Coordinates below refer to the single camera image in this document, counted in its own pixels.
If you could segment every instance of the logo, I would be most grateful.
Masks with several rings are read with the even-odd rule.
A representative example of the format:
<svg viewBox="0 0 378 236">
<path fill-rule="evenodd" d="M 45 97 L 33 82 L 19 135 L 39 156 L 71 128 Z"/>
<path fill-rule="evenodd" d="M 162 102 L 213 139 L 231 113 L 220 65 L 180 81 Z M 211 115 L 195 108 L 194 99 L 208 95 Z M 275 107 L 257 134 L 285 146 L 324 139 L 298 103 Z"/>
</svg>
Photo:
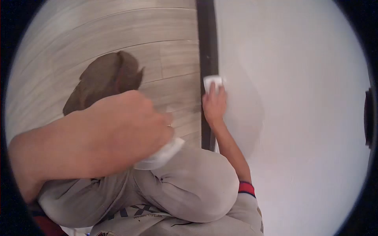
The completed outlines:
<svg viewBox="0 0 378 236">
<path fill-rule="evenodd" d="M 106 231 L 100 231 L 96 236 L 117 236 L 111 232 L 106 232 Z"/>
</svg>

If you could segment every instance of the leg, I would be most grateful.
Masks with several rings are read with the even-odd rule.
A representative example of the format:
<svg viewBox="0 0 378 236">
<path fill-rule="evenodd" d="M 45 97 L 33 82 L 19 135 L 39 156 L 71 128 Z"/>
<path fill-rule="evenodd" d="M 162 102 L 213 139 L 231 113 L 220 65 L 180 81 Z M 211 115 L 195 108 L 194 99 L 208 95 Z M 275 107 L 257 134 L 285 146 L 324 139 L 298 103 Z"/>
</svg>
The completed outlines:
<svg viewBox="0 0 378 236">
<path fill-rule="evenodd" d="M 93 226 L 125 205 L 138 202 L 131 172 L 98 179 L 52 180 L 43 186 L 38 202 L 61 226 Z"/>
<path fill-rule="evenodd" d="M 223 217 L 236 201 L 239 181 L 227 159 L 184 147 L 164 167 L 135 170 L 142 196 L 171 215 L 192 222 Z"/>
</svg>

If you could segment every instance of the white wall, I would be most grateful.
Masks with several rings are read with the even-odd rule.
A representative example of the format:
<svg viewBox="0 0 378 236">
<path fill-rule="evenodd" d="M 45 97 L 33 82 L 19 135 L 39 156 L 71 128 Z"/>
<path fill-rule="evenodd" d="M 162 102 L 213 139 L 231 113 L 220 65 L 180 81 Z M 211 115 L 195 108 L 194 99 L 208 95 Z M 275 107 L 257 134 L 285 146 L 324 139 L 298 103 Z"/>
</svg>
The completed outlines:
<svg viewBox="0 0 378 236">
<path fill-rule="evenodd" d="M 331 1 L 215 0 L 225 121 L 267 236 L 333 235 L 366 176 L 362 49 Z"/>
</svg>

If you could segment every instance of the wood-look floor tile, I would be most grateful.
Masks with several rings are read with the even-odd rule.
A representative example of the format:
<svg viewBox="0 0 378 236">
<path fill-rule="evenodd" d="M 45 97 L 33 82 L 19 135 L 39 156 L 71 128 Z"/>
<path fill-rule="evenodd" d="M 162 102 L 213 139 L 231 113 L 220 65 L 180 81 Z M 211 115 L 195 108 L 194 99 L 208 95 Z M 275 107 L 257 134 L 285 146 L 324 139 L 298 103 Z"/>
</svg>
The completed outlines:
<svg viewBox="0 0 378 236">
<path fill-rule="evenodd" d="M 192 9 L 150 8 L 110 15 L 80 26 L 55 41 L 52 44 L 54 70 L 61 73 L 99 54 L 128 46 L 190 40 L 197 35 L 196 23 L 196 11 Z"/>
<path fill-rule="evenodd" d="M 200 71 L 198 40 L 161 42 L 160 53 L 163 78 Z"/>
<path fill-rule="evenodd" d="M 195 9 L 195 0 L 49 0 L 33 19 L 15 58 L 17 71 L 48 45 L 76 27 L 101 17 L 143 8 Z"/>
<path fill-rule="evenodd" d="M 34 18 L 15 57 L 6 97 L 7 141 L 62 117 L 85 68 L 120 49 L 145 68 L 141 91 L 159 111 L 173 112 L 177 133 L 198 132 L 194 0 L 51 0 Z"/>
</svg>

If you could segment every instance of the wrist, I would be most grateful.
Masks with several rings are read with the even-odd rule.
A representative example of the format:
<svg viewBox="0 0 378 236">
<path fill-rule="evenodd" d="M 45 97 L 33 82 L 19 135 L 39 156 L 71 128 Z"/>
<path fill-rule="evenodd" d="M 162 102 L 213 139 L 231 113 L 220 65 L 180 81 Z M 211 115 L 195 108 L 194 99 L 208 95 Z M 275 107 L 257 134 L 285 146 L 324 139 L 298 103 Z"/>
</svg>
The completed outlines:
<svg viewBox="0 0 378 236">
<path fill-rule="evenodd" d="M 217 130 L 218 128 L 225 126 L 225 122 L 223 121 L 223 118 L 213 119 L 209 121 L 209 126 L 212 130 Z"/>
</svg>

